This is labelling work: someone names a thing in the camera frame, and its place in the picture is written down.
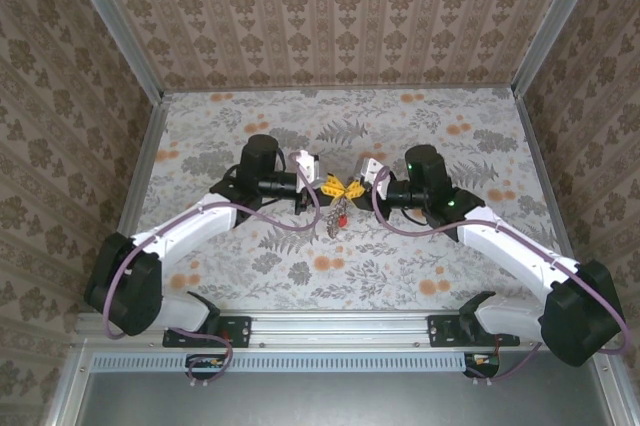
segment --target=patterned wallpaper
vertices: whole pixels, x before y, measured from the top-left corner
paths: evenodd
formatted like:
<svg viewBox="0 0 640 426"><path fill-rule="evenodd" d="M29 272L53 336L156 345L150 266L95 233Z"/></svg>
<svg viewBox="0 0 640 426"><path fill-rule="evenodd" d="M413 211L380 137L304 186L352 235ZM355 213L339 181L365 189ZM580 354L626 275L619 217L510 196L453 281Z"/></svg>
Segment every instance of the patterned wallpaper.
<svg viewBox="0 0 640 426"><path fill-rule="evenodd" d="M176 93L151 174L139 231L192 205L240 159L257 132L285 153L307 149L343 183L361 156L406 178L404 152L434 144L454 182L485 198L514 226L556 247L551 220L508 88L354 89ZM281 201L267 214L298 224ZM477 292L527 294L522 283L447 236L407 238L351 206L335 239L331 217L315 231L291 233L248 220L212 238L165 271L171 292L195 291L226 309L459 308ZM414 218L424 221L421 213ZM418 231L399 212L397 227Z"/></svg>
<svg viewBox="0 0 640 426"><path fill-rule="evenodd" d="M37 424L150 113L89 0L0 0L0 424Z"/></svg>
<svg viewBox="0 0 640 426"><path fill-rule="evenodd" d="M614 275L640 392L640 0L579 0L526 94L579 259Z"/></svg>
<svg viewBox="0 0 640 426"><path fill-rule="evenodd" d="M509 83L551 0L115 0L165 89Z"/></svg>

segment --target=keychain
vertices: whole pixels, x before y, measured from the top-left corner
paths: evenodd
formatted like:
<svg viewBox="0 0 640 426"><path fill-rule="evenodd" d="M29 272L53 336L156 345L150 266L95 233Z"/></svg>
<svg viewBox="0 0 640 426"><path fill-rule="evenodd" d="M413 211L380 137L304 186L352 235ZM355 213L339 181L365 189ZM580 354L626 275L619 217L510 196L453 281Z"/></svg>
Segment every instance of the keychain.
<svg viewBox="0 0 640 426"><path fill-rule="evenodd" d="M327 182L322 185L321 190L327 196L332 196L332 208L327 215L327 234L334 239L340 228L347 225L347 209L351 200L364 194L364 188L359 181L350 178L349 187L345 188L342 182L333 175L329 175Z"/></svg>

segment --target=floral tablecloth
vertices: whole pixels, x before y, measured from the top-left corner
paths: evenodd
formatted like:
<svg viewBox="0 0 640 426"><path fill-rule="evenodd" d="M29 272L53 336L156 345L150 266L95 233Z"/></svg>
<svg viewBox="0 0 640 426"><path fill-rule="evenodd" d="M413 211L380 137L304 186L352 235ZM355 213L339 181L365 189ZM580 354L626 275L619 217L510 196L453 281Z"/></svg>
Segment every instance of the floral tablecloth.
<svg viewBox="0 0 640 426"><path fill-rule="evenodd" d="M405 178L404 152L433 144L455 184L556 247L506 88L180 93L170 102L139 231L196 202L238 162L250 135L266 133L285 153L320 154L343 182L362 155ZM294 216L287 202L262 211L297 224L312 215ZM411 214L423 220L419 212ZM421 229L398 212L391 223ZM250 219L190 253L165 281L169 289L196 291L226 309L441 309L457 308L486 289L528 294L498 265L447 236L398 236L353 206L335 239L327 235L324 220L315 231L290 233Z"/></svg>

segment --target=metal bar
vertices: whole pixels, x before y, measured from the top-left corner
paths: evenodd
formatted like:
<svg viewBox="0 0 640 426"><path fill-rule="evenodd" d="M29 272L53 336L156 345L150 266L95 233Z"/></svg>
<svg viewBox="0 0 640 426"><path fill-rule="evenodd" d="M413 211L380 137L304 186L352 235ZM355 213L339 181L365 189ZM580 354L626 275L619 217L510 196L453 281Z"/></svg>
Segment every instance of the metal bar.
<svg viewBox="0 0 640 426"><path fill-rule="evenodd" d="M224 92L258 92L258 91L357 91L357 90L372 90L372 89L390 89L390 90L398 90L398 89L413 89L413 90L429 90L429 89L465 89L465 90L476 90L476 89L510 89L511 85L509 83L487 83L487 84L478 84L477 86L471 85L469 83L450 83L450 84L419 84L419 83L408 83L408 84L336 84L333 86L330 85L317 85L317 86L267 86L262 88L217 88L217 89L209 89L209 88L195 88L190 89L189 93L215 93L216 91L224 91ZM165 90L165 94L185 94L185 91L179 91L174 89Z"/></svg>
<svg viewBox="0 0 640 426"><path fill-rule="evenodd" d="M140 155L133 171L129 192L122 208L122 216L118 223L118 232L125 236L135 234L138 221L147 194L154 158L158 151L158 145L164 132L164 124L167 121L168 107L164 102L154 106L149 117L147 131L140 147Z"/></svg>
<svg viewBox="0 0 640 426"><path fill-rule="evenodd" d="M46 426L75 426L89 381L93 353L72 351L65 365L65 381L58 385Z"/></svg>
<svg viewBox="0 0 640 426"><path fill-rule="evenodd" d="M552 1L513 78L512 88L515 92L522 95L526 93L577 2L578 0Z"/></svg>
<svg viewBox="0 0 640 426"><path fill-rule="evenodd" d="M227 311L223 315L251 316L249 350L263 352L437 352L466 351L469 348L433 348L429 343L427 317L450 311ZM146 331L111 341L104 336L98 314L80 315L73 348L102 352L148 352L161 348L164 330ZM514 351L528 350L524 343ZM490 352L493 347L471 348ZM220 352L221 348L172 348L171 351Z"/></svg>
<svg viewBox="0 0 640 426"><path fill-rule="evenodd" d="M515 99L516 108L518 110L518 114L520 115L522 128L524 129L524 136L527 140L527 144L529 145L529 151L531 151L531 158L533 159L533 164L536 168L536 173L538 174L538 180L540 181L540 187L542 188L544 200L547 203L547 209L549 210L549 216L551 217L553 230L556 233L556 240L558 241L558 245L560 246L560 252L569 258L573 258L573 250L571 249L569 235L567 234L567 230L564 227L564 222L562 221L562 215L560 214L558 201L556 200L556 195L553 192L553 187L551 186L551 180L549 179L549 174L547 173L544 159L542 159L540 145L538 144L538 140L536 139L536 133L533 130L533 125L531 124L531 119L529 118L529 113L527 112L527 107L524 103L523 95L520 93L515 93Z"/></svg>
<svg viewBox="0 0 640 426"><path fill-rule="evenodd" d="M596 354L593 364L613 424L640 425L640 406L622 358Z"/></svg>

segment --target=purple cable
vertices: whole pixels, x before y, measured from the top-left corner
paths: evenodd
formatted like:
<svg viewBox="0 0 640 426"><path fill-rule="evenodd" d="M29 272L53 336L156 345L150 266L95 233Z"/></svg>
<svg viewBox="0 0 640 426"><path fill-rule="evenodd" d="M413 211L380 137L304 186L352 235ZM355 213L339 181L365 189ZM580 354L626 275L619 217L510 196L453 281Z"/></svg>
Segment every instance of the purple cable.
<svg viewBox="0 0 640 426"><path fill-rule="evenodd" d="M542 346L542 343L536 344L533 347L533 349L531 351L529 351L529 353L522 359L522 361L520 361L518 364L516 364L513 368L511 368L506 373L499 374L498 376L494 376L493 378L488 378L487 376L482 374L477 369L470 368L469 366L467 366L467 371L471 371L476 376L478 376L478 377L480 377L482 379L486 379L488 381L491 381L492 383L494 381L502 381L503 379L509 379L515 373L520 371L529 361L531 361L531 359L536 355L536 353L538 352L538 350L540 349L541 346Z"/></svg>
<svg viewBox="0 0 640 426"><path fill-rule="evenodd" d="M313 201L313 205L315 207L315 215L313 217L313 220L308 223L305 224L303 226L291 226L289 224L283 224L280 223L274 219L271 219L270 217L259 213L257 211L253 211L252 209L247 208L246 206L242 206L240 204L233 204L233 203L229 203L229 202L224 202L224 201L218 201L216 203L211 203L211 204L207 204L206 206L202 207L202 208L197 208L194 209L192 211L189 211L188 213L183 214L182 216L177 217L175 220L173 220L172 222L170 222L169 224L167 224L164 228L160 229L157 233L149 236L147 239L145 239L144 241L142 241L138 246L136 246L133 251L131 251L126 258L124 258L124 261L122 261L122 263L120 264L120 267L118 268L118 270L116 271L116 273L113 275L113 281L111 281L111 284L109 285L109 291L107 292L107 297L104 300L104 307L102 308L102 326L104 329L104 334L110 338L110 339L121 339L125 336L124 333L120 333L120 334L116 334L113 331L111 331L111 328L109 326L109 313L111 312L111 304L113 303L113 297L115 296L116 293L116 288L118 287L118 283L120 282L120 280L122 279L122 276L124 275L124 272L126 271L127 267L129 266L129 264L131 264L131 261L133 261L133 259L147 246L149 246L151 243L153 243L156 238L163 236L165 234L167 234L169 231L171 231L173 228L175 228L176 226L184 223L186 220L198 215L198 214L202 214L205 211L209 211L211 209L215 209L215 208L233 208L233 209L237 209L238 211L242 211L243 213L247 213L249 215L255 216L258 219L261 219L262 221L265 221L269 224L272 224L278 228L281 229L285 229L287 231L296 231L296 232L300 232L300 231L307 231L311 228L313 228L316 224L318 224L318 221L320 221L320 201L318 200L318 195L316 194L316 192L313 190L313 186L311 186L311 184L309 183L309 181L307 180L307 178L304 176L304 173L302 172L302 170L300 169L300 166L298 165L298 163L295 161L295 157L296 154L292 153L289 155L289 159L293 161L293 163L296 165L297 168L297 174L298 177L302 180L302 182L304 183L305 188L307 188L307 191L309 191L309 196L311 196L311 200Z"/></svg>
<svg viewBox="0 0 640 426"><path fill-rule="evenodd" d="M220 336L215 336L213 334L192 333L191 331L185 331L184 329L180 329L180 328L171 328L171 329L178 334L187 336L188 338L212 339L214 341L217 341L218 343L223 344L225 348L227 348L227 360L222 365L222 368L220 368L220 371L214 374L211 378L207 379L208 382L211 383L213 381L216 381L217 379L220 379L224 375L224 373L227 371L227 369L229 369L229 366L231 366L231 361L233 360L233 347L231 346L231 343L226 339L221 338ZM187 369L187 376L189 376L190 380L197 381L196 378L193 377L193 367L194 365L201 363L203 361L206 361L206 359L196 358L189 363L189 367Z"/></svg>
<svg viewBox="0 0 640 426"><path fill-rule="evenodd" d="M495 229L496 231L500 231L501 233L506 234L507 236L516 240L518 243L520 243L530 251L537 254L540 258L542 258L543 261L553 265L554 268L557 268L561 272L566 274L578 286L580 286L583 290L585 290L587 294L589 294L589 296L591 296L598 303L600 303L600 305L613 317L616 323L618 323L618 327L620 328L620 331L622 331L622 336L624 337L624 343L619 348L601 349L600 351L598 351L599 353L608 354L608 355L622 355L629 350L629 348L631 347L631 331L629 330L629 327L627 326L627 324L624 322L624 319L622 319L622 316L618 314L615 308L611 306L609 302L606 299L604 299L595 289L593 289L591 286L585 283L582 279L580 279L574 272L566 268L563 264L559 262L555 262L555 258L553 256L547 254L540 248L529 244L527 241L524 241L518 234L511 231L510 229L503 228L498 223L494 223L492 221L484 221L481 219L470 219L466 221L458 221L456 223L440 226L439 228L431 229L428 231L420 231L420 232L403 231L394 226L391 226L387 222L387 220L384 219L384 216L380 211L380 207L378 206L378 184L380 183L380 181L385 180L389 176L389 172L390 170L386 166L383 167L380 171L378 171L378 174L376 174L376 177L373 181L373 190L371 192L371 202L373 203L373 210L376 213L376 217L378 218L378 221L380 221L380 224L382 224L385 228L387 228L390 231L393 231L396 234L400 234L402 236L409 236L413 238L418 238L423 236L432 236L434 234L442 233L444 231L458 228L460 226L487 226L489 228Z"/></svg>

